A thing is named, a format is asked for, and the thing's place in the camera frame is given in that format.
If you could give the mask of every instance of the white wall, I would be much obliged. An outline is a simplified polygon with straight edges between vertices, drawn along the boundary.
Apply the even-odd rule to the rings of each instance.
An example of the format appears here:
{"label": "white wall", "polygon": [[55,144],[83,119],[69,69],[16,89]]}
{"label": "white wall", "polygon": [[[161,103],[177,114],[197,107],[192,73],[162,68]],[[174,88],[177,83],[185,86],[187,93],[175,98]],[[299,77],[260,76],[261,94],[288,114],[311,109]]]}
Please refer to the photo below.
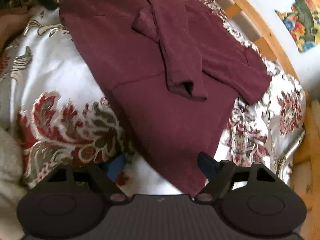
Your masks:
{"label": "white wall", "polygon": [[320,44],[304,53],[298,48],[275,13],[291,11],[294,0],[248,0],[264,18],[270,29],[278,38],[287,53],[302,86],[310,92],[311,97],[320,98]]}

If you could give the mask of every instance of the beige fabric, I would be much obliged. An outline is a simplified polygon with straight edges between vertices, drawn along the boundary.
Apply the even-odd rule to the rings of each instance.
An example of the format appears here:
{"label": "beige fabric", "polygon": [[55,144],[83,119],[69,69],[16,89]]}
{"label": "beige fabric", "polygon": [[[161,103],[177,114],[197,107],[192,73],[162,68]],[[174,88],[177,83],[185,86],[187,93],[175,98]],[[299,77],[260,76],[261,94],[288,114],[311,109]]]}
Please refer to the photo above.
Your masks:
{"label": "beige fabric", "polygon": [[20,240],[24,233],[16,217],[16,207],[26,190],[19,185],[22,151],[0,127],[0,239]]}

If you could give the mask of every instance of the blue object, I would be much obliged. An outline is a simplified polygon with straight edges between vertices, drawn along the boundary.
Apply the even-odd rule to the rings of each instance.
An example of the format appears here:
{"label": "blue object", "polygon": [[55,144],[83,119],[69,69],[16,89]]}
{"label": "blue object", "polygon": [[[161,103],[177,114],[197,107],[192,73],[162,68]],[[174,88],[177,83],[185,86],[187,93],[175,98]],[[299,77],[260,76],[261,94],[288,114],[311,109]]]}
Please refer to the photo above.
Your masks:
{"label": "blue object", "polygon": [[307,41],[305,44],[302,45],[302,48],[304,51],[311,49],[315,46],[315,42],[314,41]]}
{"label": "blue object", "polygon": [[217,162],[205,152],[199,152],[197,163],[198,168],[202,171],[208,181],[212,181],[221,170],[220,162]]}
{"label": "blue object", "polygon": [[316,16],[316,17],[314,17],[314,19],[317,21],[317,24],[320,25],[319,17]]}
{"label": "blue object", "polygon": [[284,23],[284,25],[287,27],[287,29],[289,31],[294,29],[294,26],[295,26],[294,21],[292,21],[292,20],[284,20],[283,23]]}
{"label": "blue object", "polygon": [[127,158],[124,153],[117,154],[111,161],[105,164],[106,176],[115,182],[126,163]]}

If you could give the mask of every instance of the circular pad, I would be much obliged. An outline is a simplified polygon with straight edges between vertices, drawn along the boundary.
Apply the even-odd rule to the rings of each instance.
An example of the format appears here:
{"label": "circular pad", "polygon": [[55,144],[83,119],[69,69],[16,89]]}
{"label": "circular pad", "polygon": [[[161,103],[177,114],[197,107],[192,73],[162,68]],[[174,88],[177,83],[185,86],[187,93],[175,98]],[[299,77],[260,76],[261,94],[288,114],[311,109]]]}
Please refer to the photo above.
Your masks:
{"label": "circular pad", "polygon": [[93,192],[28,194],[17,207],[17,217],[34,237],[70,238],[94,228],[105,214],[102,198]]}
{"label": "circular pad", "polygon": [[258,215],[276,215],[284,209],[284,203],[280,198],[268,194],[251,196],[247,204]]}
{"label": "circular pad", "polygon": [[303,201],[294,193],[245,193],[225,195],[223,217],[240,231],[255,236],[283,236],[300,226],[306,215]]}

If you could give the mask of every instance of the white bedding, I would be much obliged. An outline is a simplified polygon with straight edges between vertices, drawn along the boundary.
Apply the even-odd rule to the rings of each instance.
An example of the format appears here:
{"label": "white bedding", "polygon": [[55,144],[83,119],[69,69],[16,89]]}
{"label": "white bedding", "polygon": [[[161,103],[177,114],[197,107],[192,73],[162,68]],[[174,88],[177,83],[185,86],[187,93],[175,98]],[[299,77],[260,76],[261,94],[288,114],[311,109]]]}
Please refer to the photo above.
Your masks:
{"label": "white bedding", "polygon": [[[219,12],[214,0],[202,1]],[[242,45],[257,51],[227,21],[225,28]],[[117,139],[131,161],[118,178],[118,186],[126,194],[180,193],[124,138],[116,116],[61,24],[59,9],[43,8],[29,22],[24,37],[14,41],[5,55],[10,57],[7,77],[3,78],[3,72],[0,78],[11,81],[9,125],[13,135],[18,136],[18,130],[22,135],[24,181],[29,187],[61,162],[79,166],[107,160],[116,153]],[[303,134],[305,94],[290,75],[263,60],[273,76],[270,88],[253,106],[241,99],[235,101],[214,158],[241,166],[262,161],[288,183],[291,158],[287,153],[292,157],[288,149],[297,147],[297,138]]]}

